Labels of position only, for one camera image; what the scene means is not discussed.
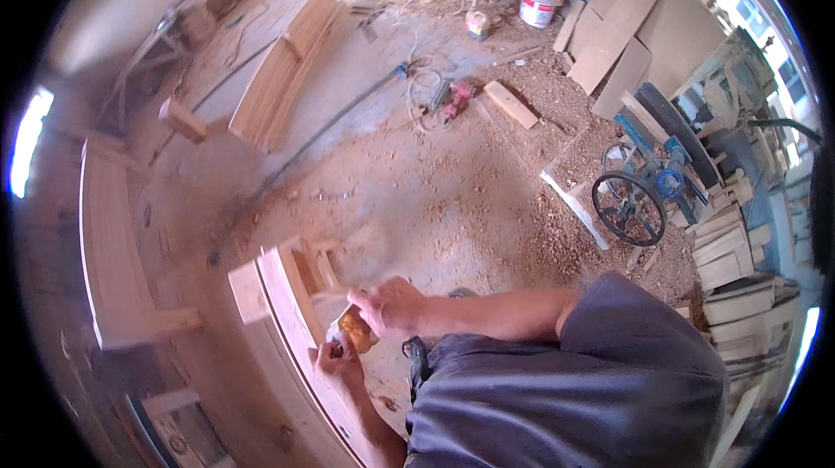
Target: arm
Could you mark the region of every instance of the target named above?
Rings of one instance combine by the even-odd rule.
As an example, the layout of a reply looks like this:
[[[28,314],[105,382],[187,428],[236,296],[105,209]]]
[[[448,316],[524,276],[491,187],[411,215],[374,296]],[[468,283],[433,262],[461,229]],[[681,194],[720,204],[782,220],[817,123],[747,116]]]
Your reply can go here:
[[[393,277],[348,300],[380,337],[481,334],[503,341],[557,339],[579,301],[576,289],[515,290],[479,298],[427,298]]]
[[[318,350],[308,349],[316,376],[329,389],[340,394],[351,420],[357,423],[358,428],[351,439],[361,442],[361,448],[366,453],[363,461],[368,468],[400,468],[406,462],[406,442],[374,408],[365,388],[362,363],[353,342],[349,338],[341,339],[342,357],[333,358],[331,353],[337,345],[336,342],[330,342]]]

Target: shirt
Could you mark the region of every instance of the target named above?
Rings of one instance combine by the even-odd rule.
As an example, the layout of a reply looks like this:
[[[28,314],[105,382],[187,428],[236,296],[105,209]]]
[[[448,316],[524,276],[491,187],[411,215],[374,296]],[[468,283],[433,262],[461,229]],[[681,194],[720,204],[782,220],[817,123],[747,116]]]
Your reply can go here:
[[[704,466],[725,415],[714,348],[614,273],[584,293],[559,344],[450,334],[428,363],[408,468]]]

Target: dusty floor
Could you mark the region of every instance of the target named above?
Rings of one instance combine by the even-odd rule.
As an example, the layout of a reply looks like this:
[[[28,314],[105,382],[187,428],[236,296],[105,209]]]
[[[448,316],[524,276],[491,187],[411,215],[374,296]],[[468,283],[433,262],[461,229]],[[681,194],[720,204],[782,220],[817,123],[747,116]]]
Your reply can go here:
[[[253,20],[240,44],[239,60],[278,35],[285,14],[298,5],[294,0],[265,1],[270,5],[262,16],[255,16],[263,9],[259,0],[246,1],[230,13],[234,18],[243,12],[243,25]],[[460,8],[460,0],[390,1],[394,4],[373,23],[378,38],[371,44],[356,29],[356,16],[340,18],[307,78],[278,151],[264,156],[224,131],[260,62],[256,57],[197,110],[213,135],[199,146],[175,137],[154,164],[162,178],[147,187],[131,187],[140,254],[158,305],[191,304],[204,314],[204,335],[176,338],[169,353],[192,373],[219,373],[211,383],[201,375],[191,378],[195,384],[203,379],[198,390],[205,393],[221,439],[245,442],[262,425],[290,427],[299,432],[294,432],[297,446],[279,445],[280,450],[323,464],[316,446],[305,440],[306,423],[270,418],[274,405],[289,416],[306,411],[296,401],[282,400],[282,383],[291,381],[270,367],[276,359],[257,351],[245,357],[236,348],[257,348],[264,334],[240,323],[224,275],[261,247],[296,235],[314,243],[339,238],[334,261],[344,285],[401,274],[427,295],[443,295],[458,286],[489,294],[587,284],[606,270],[625,271],[632,247],[614,242],[610,251],[600,251],[574,213],[538,177],[549,165],[566,188],[596,177],[600,154],[621,135],[613,124],[590,113],[594,98],[565,76],[564,62],[550,49],[558,21],[537,30],[518,18],[516,3],[495,5],[492,11],[502,19],[486,41],[477,42],[464,32],[463,17],[451,14]],[[241,27],[220,29],[195,56],[180,94],[188,106],[197,104],[224,75],[224,61],[234,51]],[[528,56],[523,66],[489,66],[536,45],[544,48]],[[407,113],[408,83],[393,80],[329,130],[230,232],[230,221],[264,177],[412,50],[423,58],[425,70],[467,77],[479,89],[500,80],[542,121],[525,130],[481,95],[448,128],[423,132]],[[173,77],[164,90],[173,88]],[[430,75],[416,78],[413,100],[426,102],[432,85]],[[156,120],[164,93],[158,98],[141,112],[144,120],[131,132],[129,146],[140,160],[150,160],[168,135]],[[439,127],[438,119],[427,119],[426,126]],[[145,220],[147,210],[152,215]],[[696,282],[688,238],[668,225],[660,259],[645,272],[643,265],[654,250],[644,251],[632,279],[671,305],[692,296]],[[210,251],[220,254],[217,267],[206,264]],[[403,412],[410,407],[408,363],[399,344],[381,343],[364,363],[377,408],[404,432]],[[263,379],[240,379],[231,373],[237,369],[258,371]],[[240,400],[228,400],[227,394],[242,391],[246,396]],[[270,392],[277,401],[266,404],[259,394]],[[236,430],[222,423],[241,415],[250,417],[252,428]],[[299,442],[306,448],[302,453]],[[258,464],[258,452],[233,454],[248,455]]]

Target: shirt sleeve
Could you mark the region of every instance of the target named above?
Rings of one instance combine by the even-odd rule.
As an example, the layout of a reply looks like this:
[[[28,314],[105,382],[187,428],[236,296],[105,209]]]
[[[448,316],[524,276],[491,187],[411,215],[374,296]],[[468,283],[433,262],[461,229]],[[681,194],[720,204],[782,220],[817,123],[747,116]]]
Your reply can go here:
[[[725,375],[721,358],[689,321],[617,273],[585,292],[563,325],[560,348],[633,367]]]

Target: bucket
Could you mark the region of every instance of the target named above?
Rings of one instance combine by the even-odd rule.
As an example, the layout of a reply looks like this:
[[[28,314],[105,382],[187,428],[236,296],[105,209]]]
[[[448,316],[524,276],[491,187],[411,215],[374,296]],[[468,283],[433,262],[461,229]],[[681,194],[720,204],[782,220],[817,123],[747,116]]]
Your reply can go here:
[[[565,0],[519,0],[519,17],[525,24],[544,28],[564,3]]]

